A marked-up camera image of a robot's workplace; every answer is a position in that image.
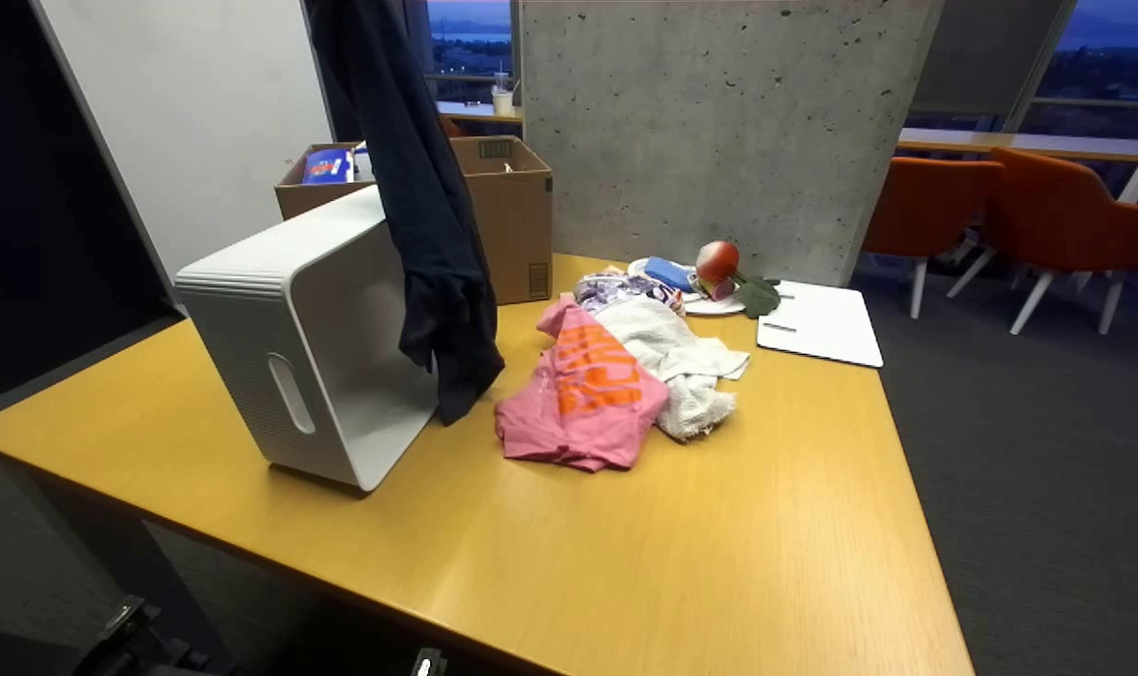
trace pink fabric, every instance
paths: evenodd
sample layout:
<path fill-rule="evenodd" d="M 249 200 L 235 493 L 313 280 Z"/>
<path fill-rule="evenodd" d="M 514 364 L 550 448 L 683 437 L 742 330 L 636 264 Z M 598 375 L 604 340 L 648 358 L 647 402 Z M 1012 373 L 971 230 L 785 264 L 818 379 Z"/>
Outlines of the pink fabric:
<path fill-rule="evenodd" d="M 637 461 L 667 385 L 577 304 L 550 304 L 540 324 L 550 349 L 537 359 L 532 384 L 497 407 L 504 458 L 562 461 L 587 472 Z"/>

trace red chair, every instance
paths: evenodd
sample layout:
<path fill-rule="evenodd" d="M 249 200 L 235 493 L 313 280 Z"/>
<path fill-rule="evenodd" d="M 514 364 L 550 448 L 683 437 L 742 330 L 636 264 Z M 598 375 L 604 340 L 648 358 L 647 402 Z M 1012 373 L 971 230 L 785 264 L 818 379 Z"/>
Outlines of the red chair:
<path fill-rule="evenodd" d="M 926 259 L 954 248 L 984 210 L 995 163 L 895 159 L 878 190 L 863 250 L 915 259 L 910 315 L 921 315 Z"/>
<path fill-rule="evenodd" d="M 1110 284 L 1095 334 L 1108 334 L 1123 298 L 1123 273 L 1138 269 L 1138 206 L 1115 203 L 1101 176 L 1077 163 L 1006 148 L 989 159 L 1002 166 L 1002 176 L 984 216 L 984 250 L 945 298 L 957 298 L 989 259 L 1011 256 L 1039 269 L 1039 280 L 1011 325 L 1011 334 L 1020 334 L 1056 273 L 1103 269 Z"/>

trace white plastic container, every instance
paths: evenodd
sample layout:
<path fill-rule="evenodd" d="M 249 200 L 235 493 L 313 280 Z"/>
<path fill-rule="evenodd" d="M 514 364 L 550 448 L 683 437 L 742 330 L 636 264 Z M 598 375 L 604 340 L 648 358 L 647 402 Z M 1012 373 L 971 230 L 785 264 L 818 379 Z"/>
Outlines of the white plastic container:
<path fill-rule="evenodd" d="M 185 266 L 177 293 L 275 464 L 373 493 L 434 410 L 434 379 L 399 353 L 378 186 Z"/>

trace navy jacket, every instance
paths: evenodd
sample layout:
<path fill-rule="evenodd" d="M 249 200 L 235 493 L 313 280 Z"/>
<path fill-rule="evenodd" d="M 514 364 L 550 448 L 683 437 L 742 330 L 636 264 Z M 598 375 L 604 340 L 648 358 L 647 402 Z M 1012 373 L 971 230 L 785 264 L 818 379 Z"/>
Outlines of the navy jacket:
<path fill-rule="evenodd" d="M 499 375 L 497 298 L 469 190 L 440 110 L 386 0 L 309 0 L 309 29 L 339 138 L 368 138 L 404 266 L 400 353 L 440 375 L 457 419 Z"/>

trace red apple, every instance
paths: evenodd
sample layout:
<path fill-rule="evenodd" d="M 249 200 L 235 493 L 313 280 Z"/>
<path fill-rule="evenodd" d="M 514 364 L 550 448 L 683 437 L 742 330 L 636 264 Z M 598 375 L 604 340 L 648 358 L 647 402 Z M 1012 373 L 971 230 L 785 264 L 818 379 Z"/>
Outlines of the red apple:
<path fill-rule="evenodd" d="M 694 280 L 702 284 L 702 293 L 726 298 L 738 273 L 738 259 L 742 256 L 733 241 L 702 244 L 702 250 L 694 256 Z"/>

